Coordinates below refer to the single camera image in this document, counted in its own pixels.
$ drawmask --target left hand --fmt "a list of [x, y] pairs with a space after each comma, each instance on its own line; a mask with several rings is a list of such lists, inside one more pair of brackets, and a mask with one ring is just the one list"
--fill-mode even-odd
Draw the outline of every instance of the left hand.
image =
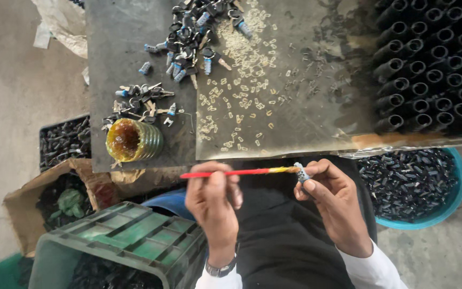
[[208, 263], [216, 268], [230, 264], [238, 236], [238, 220], [234, 213], [243, 203], [238, 176], [226, 177], [229, 165], [210, 161], [195, 165], [190, 172], [213, 172], [209, 178], [188, 181], [185, 206], [194, 215], [208, 238]]

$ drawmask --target blue plastic basin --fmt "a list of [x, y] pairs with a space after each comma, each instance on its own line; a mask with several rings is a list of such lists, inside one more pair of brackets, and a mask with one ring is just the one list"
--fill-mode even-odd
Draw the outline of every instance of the blue plastic basin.
[[462, 202], [462, 158], [456, 149], [442, 150], [447, 151], [454, 156], [454, 162], [456, 165], [454, 174], [458, 178], [457, 185], [452, 188], [452, 191], [447, 196], [448, 201], [446, 202], [446, 204], [443, 207], [441, 207], [439, 211], [436, 211], [433, 214], [430, 214], [421, 219], [417, 219], [414, 223], [403, 222], [401, 220], [387, 220], [375, 217], [377, 224], [394, 229], [418, 230], [434, 226], [448, 218], [450, 215], [452, 215], [452, 213], [459, 207], [459, 205]]

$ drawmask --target right hand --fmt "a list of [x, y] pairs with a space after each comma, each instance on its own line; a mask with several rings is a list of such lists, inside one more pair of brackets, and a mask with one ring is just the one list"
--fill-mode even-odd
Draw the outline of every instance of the right hand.
[[[305, 190], [315, 198], [325, 230], [336, 247], [357, 258], [368, 258], [373, 253], [367, 225], [359, 209], [356, 184], [327, 159], [312, 161], [305, 168], [311, 177], [304, 183]], [[301, 183], [294, 188], [297, 200], [308, 200], [301, 191]]]

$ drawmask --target cardboard box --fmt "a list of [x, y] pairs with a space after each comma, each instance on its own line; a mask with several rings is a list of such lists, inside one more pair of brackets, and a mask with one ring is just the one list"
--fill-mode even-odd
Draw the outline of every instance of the cardboard box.
[[7, 194], [3, 200], [21, 253], [33, 257], [40, 236], [46, 233], [41, 212], [35, 208], [43, 190], [62, 174], [74, 169], [87, 187], [94, 210], [99, 211], [120, 202], [118, 189], [109, 173], [93, 173], [90, 159], [70, 158], [32, 179], [22, 188]]

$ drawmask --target red brush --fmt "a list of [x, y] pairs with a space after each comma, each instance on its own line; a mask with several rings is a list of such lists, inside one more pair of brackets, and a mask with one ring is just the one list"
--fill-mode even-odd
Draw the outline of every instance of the red brush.
[[[270, 169], [255, 169], [255, 170], [241, 170], [224, 172], [225, 175], [260, 175], [260, 174], [272, 174], [272, 173], [296, 173], [299, 172], [298, 167], [281, 167], [281, 168], [270, 168]], [[209, 177], [213, 173], [186, 173], [182, 174], [180, 178], [196, 178], [196, 177]]]

